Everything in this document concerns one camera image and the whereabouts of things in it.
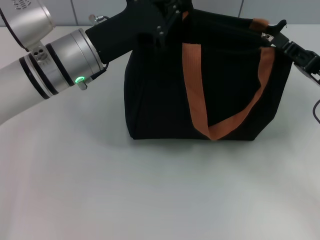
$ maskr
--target white table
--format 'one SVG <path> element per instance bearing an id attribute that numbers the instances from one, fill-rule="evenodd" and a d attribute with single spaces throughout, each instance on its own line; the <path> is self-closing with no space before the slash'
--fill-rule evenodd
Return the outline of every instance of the white table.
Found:
<path id="1" fill-rule="evenodd" d="M 284 33 L 320 53 L 320 25 Z M 5 28 L 0 36 L 2 68 L 26 52 Z M 254 142 L 133 141 L 128 58 L 87 91 L 72 87 L 0 126 L 1 240 L 320 239 L 320 87 L 292 68 Z"/>

